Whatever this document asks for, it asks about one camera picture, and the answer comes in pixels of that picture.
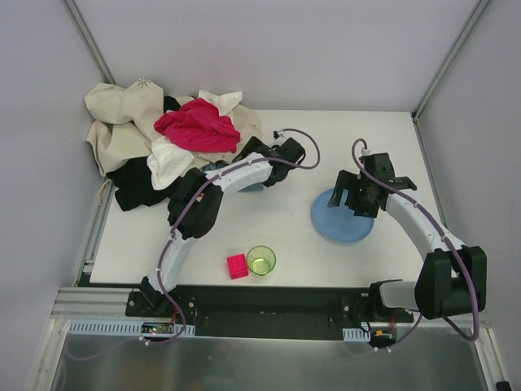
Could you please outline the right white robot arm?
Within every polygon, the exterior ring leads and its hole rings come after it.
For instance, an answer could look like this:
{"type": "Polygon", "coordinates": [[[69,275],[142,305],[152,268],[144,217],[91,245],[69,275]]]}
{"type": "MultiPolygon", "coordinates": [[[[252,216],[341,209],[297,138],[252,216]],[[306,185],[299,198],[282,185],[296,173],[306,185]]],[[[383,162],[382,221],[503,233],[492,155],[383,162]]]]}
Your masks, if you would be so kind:
{"type": "Polygon", "coordinates": [[[397,177],[387,153],[357,159],[355,174],[338,173],[329,207],[345,205],[358,217],[391,216],[408,235],[422,258],[416,280],[375,284],[379,302],[387,308],[418,311],[426,319],[471,314],[486,305],[487,256],[443,227],[424,205],[416,184],[397,177]]]}

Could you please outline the blue-grey cloth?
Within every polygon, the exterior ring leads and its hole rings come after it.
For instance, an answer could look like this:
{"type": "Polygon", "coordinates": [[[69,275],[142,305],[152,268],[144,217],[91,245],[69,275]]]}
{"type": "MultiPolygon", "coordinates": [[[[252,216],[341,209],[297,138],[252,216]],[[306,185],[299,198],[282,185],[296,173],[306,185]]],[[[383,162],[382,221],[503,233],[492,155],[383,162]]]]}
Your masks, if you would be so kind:
{"type": "MultiPolygon", "coordinates": [[[[205,173],[208,171],[223,169],[228,165],[229,164],[227,162],[225,162],[224,160],[219,160],[217,162],[207,163],[206,165],[203,165],[201,168],[199,168],[199,170],[201,170],[202,172],[205,173]]],[[[245,187],[242,190],[240,190],[240,192],[258,192],[258,191],[263,191],[263,185],[260,183],[253,184],[249,187],[245,187]]]]}

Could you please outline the beige cloth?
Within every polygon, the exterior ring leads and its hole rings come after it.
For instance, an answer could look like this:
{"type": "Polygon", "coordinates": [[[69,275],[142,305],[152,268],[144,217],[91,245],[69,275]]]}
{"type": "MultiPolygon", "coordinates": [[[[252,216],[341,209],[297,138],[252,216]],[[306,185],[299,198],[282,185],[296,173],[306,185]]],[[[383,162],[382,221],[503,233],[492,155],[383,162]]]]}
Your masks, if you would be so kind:
{"type": "MultiPolygon", "coordinates": [[[[248,139],[262,139],[261,120],[254,111],[243,106],[242,92],[215,95],[204,90],[197,98],[216,103],[220,114],[228,116],[241,134],[236,153],[191,152],[195,159],[191,167],[201,168],[218,160],[230,163],[248,139]]],[[[154,124],[168,111],[177,111],[195,100],[191,96],[171,97],[154,82],[139,78],[130,87],[98,83],[85,97],[85,105],[94,118],[86,136],[102,177],[122,167],[129,159],[148,157],[151,143],[161,137],[154,124]]]]}

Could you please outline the black cloth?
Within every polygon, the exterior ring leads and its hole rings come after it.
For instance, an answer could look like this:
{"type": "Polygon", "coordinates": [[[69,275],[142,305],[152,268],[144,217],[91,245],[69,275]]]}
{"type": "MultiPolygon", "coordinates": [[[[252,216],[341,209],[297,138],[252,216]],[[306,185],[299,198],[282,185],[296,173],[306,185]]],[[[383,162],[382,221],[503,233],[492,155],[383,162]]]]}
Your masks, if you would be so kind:
{"type": "Polygon", "coordinates": [[[137,92],[100,83],[84,97],[94,118],[87,142],[100,175],[116,186],[116,201],[124,211],[153,206],[169,196],[173,185],[156,191],[151,185],[147,158],[151,144],[160,138],[154,124],[168,110],[177,110],[192,100],[151,91],[137,92]]]}

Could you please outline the magenta cloth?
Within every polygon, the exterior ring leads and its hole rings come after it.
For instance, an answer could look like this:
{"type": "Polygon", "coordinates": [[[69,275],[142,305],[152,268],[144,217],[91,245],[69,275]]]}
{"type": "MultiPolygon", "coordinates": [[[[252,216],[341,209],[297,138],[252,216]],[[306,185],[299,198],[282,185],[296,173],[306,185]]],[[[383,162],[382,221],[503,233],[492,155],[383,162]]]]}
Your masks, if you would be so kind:
{"type": "Polygon", "coordinates": [[[241,134],[229,116],[204,99],[195,99],[177,111],[164,113],[154,129],[172,144],[190,152],[236,152],[241,134]]]}

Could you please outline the aluminium corner post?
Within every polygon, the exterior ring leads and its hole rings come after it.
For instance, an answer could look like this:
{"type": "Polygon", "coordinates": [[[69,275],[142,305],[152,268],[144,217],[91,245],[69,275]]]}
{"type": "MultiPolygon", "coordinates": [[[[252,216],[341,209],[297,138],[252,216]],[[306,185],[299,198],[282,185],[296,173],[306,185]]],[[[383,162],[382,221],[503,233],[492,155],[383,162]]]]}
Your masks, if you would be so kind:
{"type": "Polygon", "coordinates": [[[97,69],[101,80],[107,84],[115,84],[116,80],[112,75],[112,72],[105,60],[102,51],[96,42],[93,33],[87,23],[86,18],[83,16],[80,7],[75,0],[61,0],[60,1],[74,28],[76,29],[83,45],[85,46],[87,53],[92,60],[95,68],[97,69]]]}
{"type": "Polygon", "coordinates": [[[467,41],[470,39],[471,34],[474,32],[485,12],[492,4],[492,0],[479,0],[472,7],[470,14],[465,19],[463,26],[460,28],[439,67],[436,69],[436,72],[429,82],[425,92],[422,94],[415,109],[411,112],[414,124],[418,123],[420,117],[426,111],[428,104],[439,89],[442,81],[448,75],[449,70],[458,59],[458,56],[467,44],[467,41]]]}

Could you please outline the blue plastic plate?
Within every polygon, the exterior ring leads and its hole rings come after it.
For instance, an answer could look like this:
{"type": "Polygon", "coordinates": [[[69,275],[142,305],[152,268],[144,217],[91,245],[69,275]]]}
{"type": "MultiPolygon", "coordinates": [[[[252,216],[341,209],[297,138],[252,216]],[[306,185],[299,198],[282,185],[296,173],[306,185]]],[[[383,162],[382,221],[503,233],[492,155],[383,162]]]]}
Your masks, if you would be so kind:
{"type": "Polygon", "coordinates": [[[333,189],[322,192],[313,203],[312,220],[317,231],[337,244],[354,244],[367,237],[374,227],[374,219],[359,217],[349,209],[348,191],[343,191],[338,207],[328,207],[333,189]]]}

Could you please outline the right aluminium corner post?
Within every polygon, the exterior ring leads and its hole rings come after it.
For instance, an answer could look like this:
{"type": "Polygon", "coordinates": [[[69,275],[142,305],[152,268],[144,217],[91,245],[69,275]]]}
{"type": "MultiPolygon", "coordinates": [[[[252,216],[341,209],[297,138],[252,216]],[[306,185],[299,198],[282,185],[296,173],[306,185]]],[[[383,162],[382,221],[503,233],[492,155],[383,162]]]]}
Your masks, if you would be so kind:
{"type": "Polygon", "coordinates": [[[474,32],[485,12],[492,4],[492,0],[479,0],[472,7],[470,14],[465,19],[463,26],[460,28],[439,67],[436,69],[436,72],[429,82],[425,92],[422,94],[415,109],[411,112],[414,124],[418,123],[420,117],[426,111],[428,104],[439,89],[442,81],[448,75],[449,70],[458,59],[458,56],[467,44],[467,41],[470,39],[471,34],[474,32]]]}

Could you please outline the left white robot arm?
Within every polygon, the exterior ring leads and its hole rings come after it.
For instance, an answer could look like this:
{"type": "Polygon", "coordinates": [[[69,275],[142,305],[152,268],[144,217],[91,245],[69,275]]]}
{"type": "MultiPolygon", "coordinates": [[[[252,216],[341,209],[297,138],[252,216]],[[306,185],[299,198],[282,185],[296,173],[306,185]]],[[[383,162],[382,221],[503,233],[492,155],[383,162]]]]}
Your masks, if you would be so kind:
{"type": "Polygon", "coordinates": [[[206,172],[190,169],[181,177],[168,204],[167,244],[140,284],[146,303],[157,308],[164,294],[177,286],[188,252],[213,228],[226,195],[256,184],[271,187],[286,179],[305,156],[305,149],[293,138],[269,146],[252,137],[231,164],[206,172]]]}

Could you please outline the left aluminium corner post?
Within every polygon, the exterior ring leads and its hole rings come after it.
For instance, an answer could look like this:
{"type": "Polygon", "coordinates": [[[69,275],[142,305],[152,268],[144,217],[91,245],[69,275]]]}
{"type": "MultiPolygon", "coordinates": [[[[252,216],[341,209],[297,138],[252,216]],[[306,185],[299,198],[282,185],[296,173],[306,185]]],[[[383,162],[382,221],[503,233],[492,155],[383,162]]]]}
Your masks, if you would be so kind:
{"type": "Polygon", "coordinates": [[[87,53],[92,60],[95,68],[97,69],[101,80],[107,84],[115,84],[116,80],[112,75],[112,72],[105,60],[102,51],[96,42],[93,33],[87,23],[86,18],[83,16],[80,7],[75,0],[61,0],[60,1],[74,28],[76,29],[83,45],[85,46],[87,53]]]}

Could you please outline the pink plastic cube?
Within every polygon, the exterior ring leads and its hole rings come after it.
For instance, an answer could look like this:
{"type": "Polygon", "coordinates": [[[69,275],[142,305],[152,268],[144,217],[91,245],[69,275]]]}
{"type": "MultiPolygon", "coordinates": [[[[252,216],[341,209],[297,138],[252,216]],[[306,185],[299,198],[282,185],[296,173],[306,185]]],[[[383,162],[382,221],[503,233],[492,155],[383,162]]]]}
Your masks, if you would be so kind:
{"type": "Polygon", "coordinates": [[[249,275],[245,254],[242,253],[227,257],[226,263],[231,279],[240,279],[249,275]]]}

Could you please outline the green transparent cup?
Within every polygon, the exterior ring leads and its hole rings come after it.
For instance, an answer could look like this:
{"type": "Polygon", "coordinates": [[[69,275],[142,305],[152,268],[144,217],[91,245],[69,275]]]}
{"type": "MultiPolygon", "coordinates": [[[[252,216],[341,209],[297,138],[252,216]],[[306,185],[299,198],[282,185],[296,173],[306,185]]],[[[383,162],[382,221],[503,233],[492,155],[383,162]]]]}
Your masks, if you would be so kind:
{"type": "Polygon", "coordinates": [[[275,252],[268,246],[258,245],[246,255],[247,268],[256,276],[268,275],[277,264],[275,252]]]}

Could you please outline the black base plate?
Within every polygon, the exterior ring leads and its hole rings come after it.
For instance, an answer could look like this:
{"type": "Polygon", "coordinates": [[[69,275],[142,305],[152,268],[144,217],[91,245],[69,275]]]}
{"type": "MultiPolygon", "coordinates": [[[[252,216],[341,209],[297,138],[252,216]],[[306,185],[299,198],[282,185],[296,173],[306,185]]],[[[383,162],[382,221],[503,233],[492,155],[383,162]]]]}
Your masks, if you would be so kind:
{"type": "Polygon", "coordinates": [[[179,285],[167,297],[142,285],[130,292],[129,317],[175,318],[197,336],[341,340],[349,328],[414,321],[387,310],[368,288],[179,285]]]}

